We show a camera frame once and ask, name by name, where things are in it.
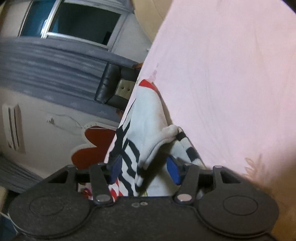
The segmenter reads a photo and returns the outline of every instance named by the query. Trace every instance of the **window frame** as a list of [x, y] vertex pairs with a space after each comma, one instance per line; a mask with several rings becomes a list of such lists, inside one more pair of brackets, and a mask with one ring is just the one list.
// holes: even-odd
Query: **window frame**
[[[24, 16], [24, 19], [22, 21], [22, 24], [21, 24], [21, 27], [20, 27], [20, 30], [19, 30], [19, 34], [18, 36], [21, 36], [22, 34], [22, 30], [23, 30], [23, 27], [25, 25], [25, 22], [26, 22], [26, 19], [27, 19], [27, 16], [31, 10], [31, 6], [33, 4], [34, 1], [31, 1], [30, 2], [30, 5], [26, 11], [26, 14]], [[100, 44], [100, 43], [97, 43], [97, 42], [93, 42], [93, 41], [90, 41], [90, 40], [87, 40], [87, 39], [82, 39], [82, 38], [78, 38], [78, 37], [74, 37], [74, 36], [70, 36], [70, 35], [66, 35], [66, 34], [60, 34], [60, 33], [54, 33], [54, 32], [50, 32], [49, 29], [50, 29], [50, 26], [52, 25], [53, 21], [54, 21], [54, 18], [56, 16], [56, 14], [58, 14], [58, 10], [59, 10], [59, 7], [61, 6], [61, 3], [73, 3], [73, 4], [78, 4], [78, 5], [85, 5], [85, 6], [90, 6], [90, 7], [97, 7], [97, 8], [100, 8], [100, 9], [104, 9], [104, 10], [107, 10], [107, 11], [111, 11], [111, 12], [115, 12], [115, 13], [118, 13], [120, 14], [120, 17], [112, 31], [112, 34], [109, 38], [109, 41], [107, 43], [107, 45], [103, 45], [103, 44]], [[121, 31], [121, 28], [125, 22], [125, 20], [127, 19], [127, 16], [129, 14], [129, 11], [128, 10], [123, 10], [123, 9], [119, 9], [119, 8], [115, 8], [113, 6], [109, 6], [106, 4], [106, 1], [101, 1], [101, 0], [96, 0], [96, 1], [92, 1], [92, 0], [56, 0], [48, 17], [47, 17], [47, 21], [44, 25], [44, 29], [43, 29], [43, 33], [41, 34], [41, 38], [42, 39], [46, 39], [47, 37], [55, 37], [55, 38], [63, 38], [63, 39], [69, 39], [69, 40], [74, 40], [74, 41], [78, 41], [78, 42], [83, 42], [83, 43], [88, 43], [88, 44], [92, 44], [92, 45], [95, 45], [95, 46], [99, 46], [101, 47], [102, 49], [104, 50], [107, 50], [107, 51], [111, 51], [114, 44], [115, 44], [115, 41]]]

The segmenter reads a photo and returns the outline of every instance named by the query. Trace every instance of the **table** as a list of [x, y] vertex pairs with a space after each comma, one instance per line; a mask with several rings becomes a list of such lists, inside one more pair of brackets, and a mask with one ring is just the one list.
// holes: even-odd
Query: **table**
[[273, 234], [286, 241], [296, 238], [295, 20], [278, 0], [174, 0], [139, 75], [206, 166], [277, 201]]

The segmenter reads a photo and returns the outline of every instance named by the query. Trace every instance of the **pink surface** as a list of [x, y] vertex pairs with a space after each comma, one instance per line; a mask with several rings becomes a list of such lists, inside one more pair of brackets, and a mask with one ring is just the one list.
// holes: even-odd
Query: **pink surface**
[[206, 166], [246, 175], [276, 199], [273, 233], [287, 241], [296, 239], [295, 48], [296, 16], [280, 0], [175, 0], [139, 77], [154, 82]]

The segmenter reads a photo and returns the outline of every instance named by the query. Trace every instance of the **garment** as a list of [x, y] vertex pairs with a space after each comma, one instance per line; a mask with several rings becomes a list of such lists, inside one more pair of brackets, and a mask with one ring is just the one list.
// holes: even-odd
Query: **garment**
[[[142, 80], [137, 97], [124, 123], [116, 131], [116, 141], [109, 161], [122, 156], [122, 173], [110, 186], [116, 198], [137, 196], [145, 190], [149, 196], [172, 195], [176, 186], [166, 171], [165, 156], [171, 154], [184, 163], [204, 167], [197, 151], [185, 133], [176, 125], [167, 124], [156, 87]], [[151, 177], [157, 185], [146, 183]]]

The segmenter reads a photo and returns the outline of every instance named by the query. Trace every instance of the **silver screw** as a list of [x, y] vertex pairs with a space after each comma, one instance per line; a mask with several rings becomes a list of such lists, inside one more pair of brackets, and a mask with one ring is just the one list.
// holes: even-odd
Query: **silver screw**
[[96, 200], [98, 202], [107, 202], [111, 199], [111, 197], [107, 194], [100, 194], [98, 196], [96, 196]]
[[189, 194], [179, 194], [177, 196], [177, 199], [180, 201], [180, 202], [188, 202], [192, 199], [191, 195]]
[[139, 207], [140, 204], [139, 204], [138, 202], [134, 202], [134, 203], [132, 204], [132, 206], [133, 206], [133, 207]]

